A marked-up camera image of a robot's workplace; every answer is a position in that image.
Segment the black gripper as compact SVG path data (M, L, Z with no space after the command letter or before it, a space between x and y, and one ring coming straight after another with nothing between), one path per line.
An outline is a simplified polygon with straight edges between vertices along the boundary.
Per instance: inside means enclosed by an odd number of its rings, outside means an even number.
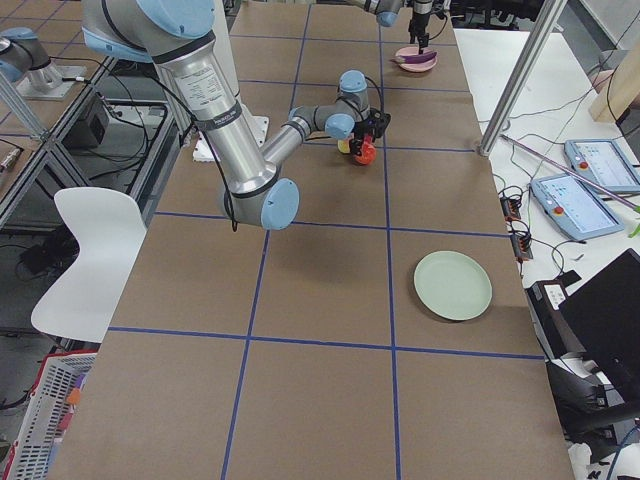
M363 140L374 143L381 138L391 122L391 115L380 110L370 110L369 115L355 123L355 138L349 141L349 152L354 157L362 155Z
M428 24L429 14L413 14L409 22L408 32L410 44L417 44L419 48L426 48L429 44Z

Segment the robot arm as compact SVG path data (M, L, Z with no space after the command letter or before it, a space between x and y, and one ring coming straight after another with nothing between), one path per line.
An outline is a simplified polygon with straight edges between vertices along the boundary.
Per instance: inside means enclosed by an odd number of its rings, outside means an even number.
M221 208L233 224L281 230L295 219L300 194L281 165L314 132L344 141L361 164L375 158L374 142L390 122L371 107L367 78L340 77L334 103L301 106L278 133L258 144L241 101L214 53L211 1L85 1L82 30L91 49L152 63L168 75L169 92L202 133L223 180Z
M412 10L408 26L410 43L417 44L419 51L429 45L428 24L431 15L434 13L434 1L347 0L346 3L374 15L377 23L382 27L393 26L400 9L405 5L409 5Z

